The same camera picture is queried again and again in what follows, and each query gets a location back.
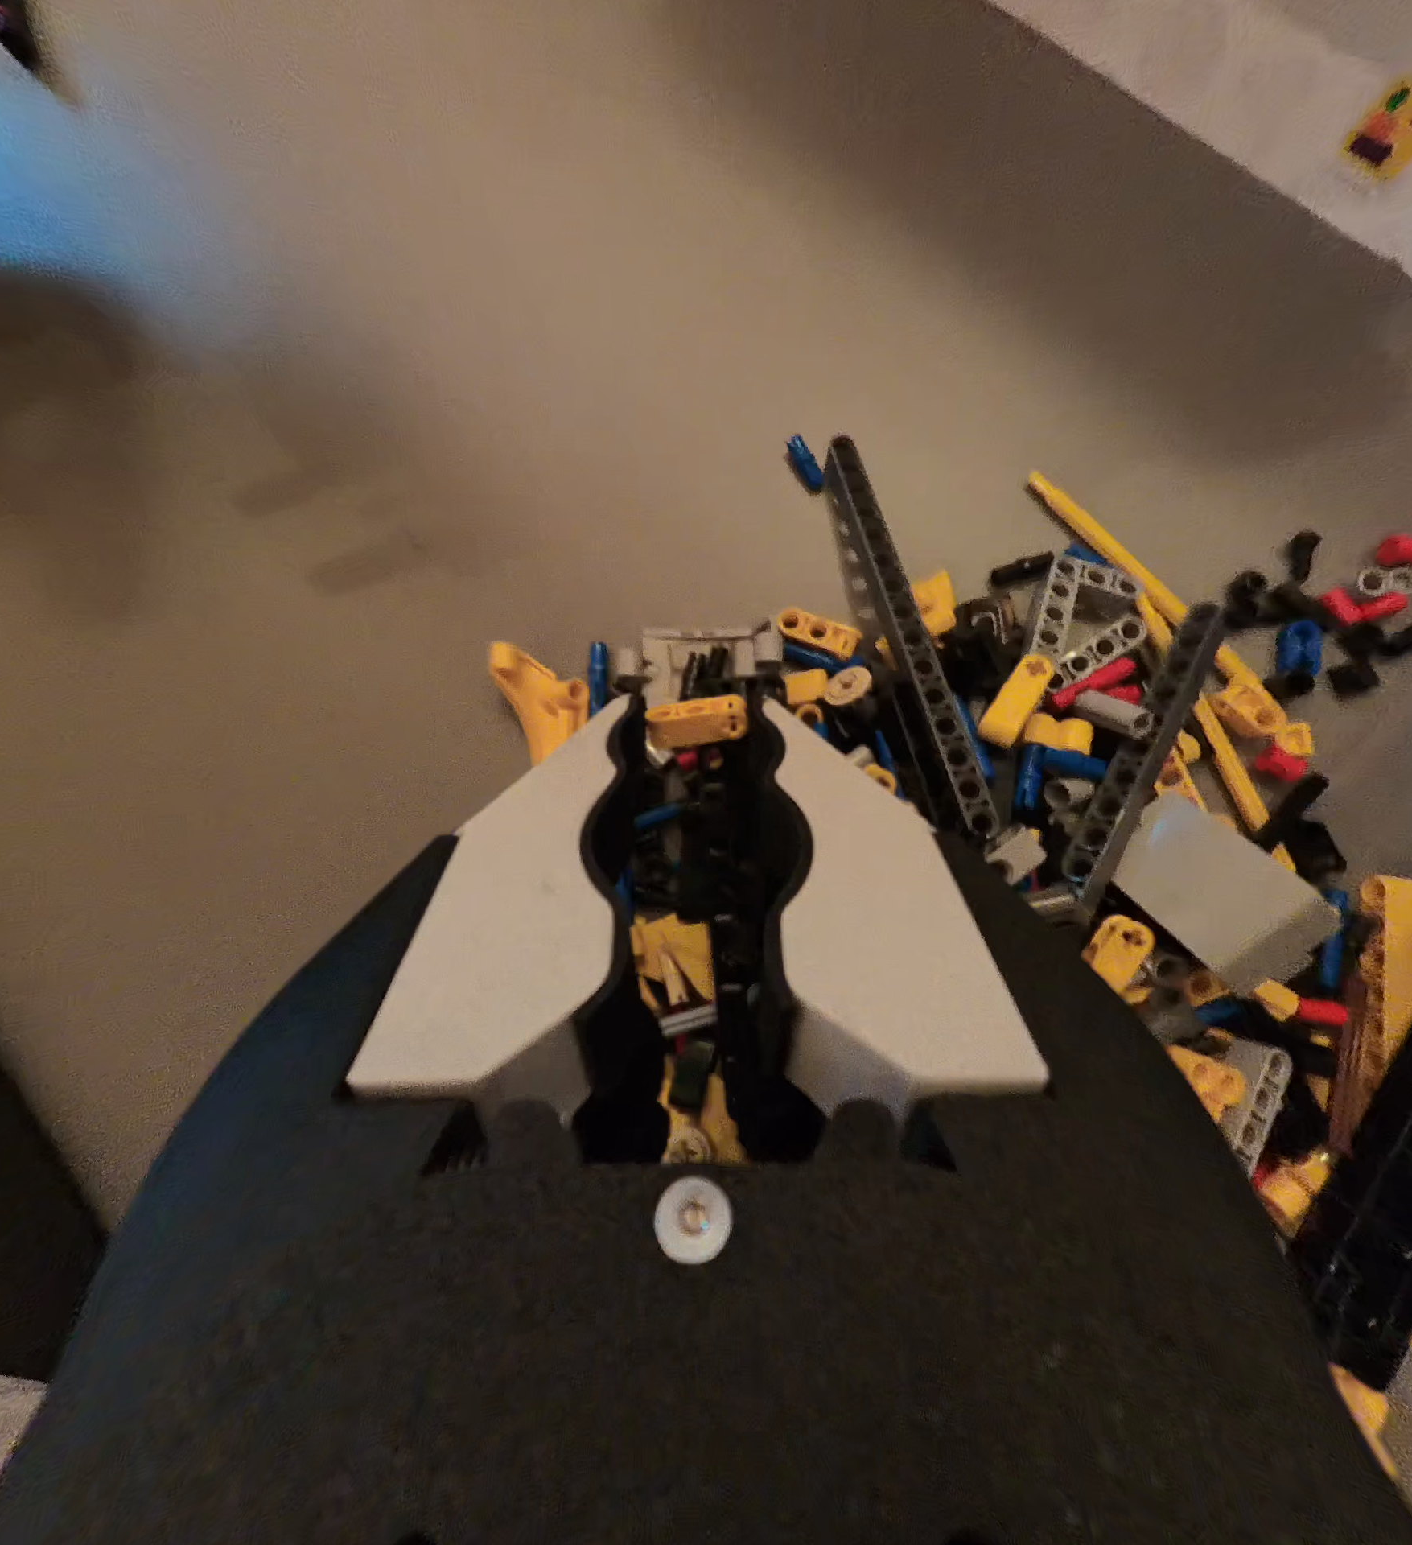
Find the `white car instruction booklet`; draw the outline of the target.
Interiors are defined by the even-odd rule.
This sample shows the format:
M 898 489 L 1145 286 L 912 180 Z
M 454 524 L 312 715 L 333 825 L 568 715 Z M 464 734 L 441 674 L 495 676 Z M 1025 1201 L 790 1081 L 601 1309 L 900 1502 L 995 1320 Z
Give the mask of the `white car instruction booklet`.
M 997 3 L 1412 281 L 1412 3 Z

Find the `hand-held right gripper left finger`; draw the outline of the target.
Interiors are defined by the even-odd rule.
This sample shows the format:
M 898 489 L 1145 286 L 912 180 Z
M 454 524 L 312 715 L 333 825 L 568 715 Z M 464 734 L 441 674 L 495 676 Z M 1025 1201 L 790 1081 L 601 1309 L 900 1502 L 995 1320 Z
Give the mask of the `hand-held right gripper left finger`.
M 451 840 L 345 1075 L 356 1100 L 541 1104 L 586 1162 L 663 1154 L 663 1048 L 638 996 L 618 879 L 645 767 L 622 697 Z

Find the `pile of brick pieces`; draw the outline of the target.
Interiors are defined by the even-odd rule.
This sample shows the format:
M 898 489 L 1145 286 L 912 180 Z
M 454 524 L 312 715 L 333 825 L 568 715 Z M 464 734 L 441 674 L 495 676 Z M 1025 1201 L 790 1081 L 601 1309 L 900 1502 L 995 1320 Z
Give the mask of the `pile of brick pieces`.
M 933 718 L 946 749 L 962 740 L 954 767 L 958 801 L 981 819 L 987 863 L 1035 906 L 1066 904 L 1072 931 L 1085 936 L 1083 961 L 1108 992 L 1159 1031 L 1159 1010 L 1193 1012 L 1199 1031 L 1160 1031 L 1180 1052 L 1174 1064 L 1234 1139 L 1241 1168 L 1284 1239 L 1294 1239 L 1311 1208 L 1324 1206 L 1332 1179 L 1348 1179 L 1348 1156 L 1369 1158 L 1367 1114 L 1412 1035 L 1412 879 L 1365 871 L 1350 892 L 1351 867 L 1315 813 L 1326 790 L 1313 765 L 1313 724 L 1292 718 L 1294 705 L 1324 684 L 1342 703 L 1373 695 L 1384 668 L 1412 659 L 1412 533 L 1384 537 L 1350 587 L 1309 593 L 1319 533 L 1297 531 L 1280 551 L 1288 576 L 1276 585 L 1243 572 L 1218 614 L 1232 632 L 1272 628 L 1274 670 L 1261 678 L 1226 643 L 1213 653 L 1189 695 L 1159 693 L 1176 672 L 1174 637 L 1197 609 L 1182 607 L 1149 568 L 1112 539 L 1091 514 L 1041 473 L 1027 491 L 1066 533 L 1079 541 L 1062 555 L 1033 555 L 993 570 L 991 597 L 958 609 L 946 570 L 904 591 L 900 622 L 923 626 L 931 659 L 919 663 L 912 632 L 906 649 L 915 680 L 925 676 Z M 815 736 L 890 796 L 906 796 L 915 751 L 896 761 L 896 664 L 887 639 L 873 641 L 881 664 L 867 670 L 856 630 L 786 609 L 773 620 L 780 655 L 798 670 L 763 676 L 771 695 Z M 620 670 L 605 647 L 591 647 L 586 686 L 562 682 L 510 645 L 489 647 L 489 676 L 520 718 L 534 767 L 543 763 L 599 709 L 624 693 L 669 691 L 657 705 L 742 695 L 753 701 L 748 676 L 728 676 L 725 636 L 678 634 L 682 664 Z M 638 996 L 672 1046 L 707 1041 L 726 1050 L 719 1015 L 726 965 L 717 971 L 707 931 L 705 877 L 684 877 L 684 850 L 669 832 L 696 825 L 703 834 L 705 794 L 723 784 L 734 744 L 657 751 L 665 790 L 645 798 L 634 823 L 640 840 L 640 915 L 630 882 L 620 877 L 620 907 L 630 921 Z M 1226 830 L 1238 830 L 1319 894 L 1334 911 L 1334 929 L 1313 942 L 1290 987 L 1282 965 L 1265 971 L 1220 967 L 1218 940 L 1203 936 L 1197 915 L 1178 929 L 1176 892 L 1168 904 L 1151 884 L 1099 879 L 1112 834 L 1124 817 L 1159 815 L 1189 805 L 1211 811 L 1195 784 L 1214 784 L 1228 801 Z M 1290 1054 L 1294 1085 L 1268 1073 L 1241 1093 L 1241 1054 L 1274 1048 Z

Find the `short yellow beam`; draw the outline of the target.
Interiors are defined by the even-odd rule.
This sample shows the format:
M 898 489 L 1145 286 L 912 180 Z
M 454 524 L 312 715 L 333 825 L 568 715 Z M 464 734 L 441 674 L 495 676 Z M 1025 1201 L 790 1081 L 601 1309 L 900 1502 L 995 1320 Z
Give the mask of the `short yellow beam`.
M 667 753 L 734 744 L 750 728 L 742 695 L 657 705 L 645 711 L 644 722 L 647 744 Z

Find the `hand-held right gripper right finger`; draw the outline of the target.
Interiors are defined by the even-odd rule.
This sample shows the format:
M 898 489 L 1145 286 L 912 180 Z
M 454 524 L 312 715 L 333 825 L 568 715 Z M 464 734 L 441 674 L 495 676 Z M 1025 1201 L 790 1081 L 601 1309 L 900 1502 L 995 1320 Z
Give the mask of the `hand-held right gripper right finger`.
M 750 711 L 744 780 L 746 1158 L 806 1162 L 848 1106 L 904 1131 L 954 1098 L 1045 1097 L 1045 1056 L 931 825 L 777 701 Z

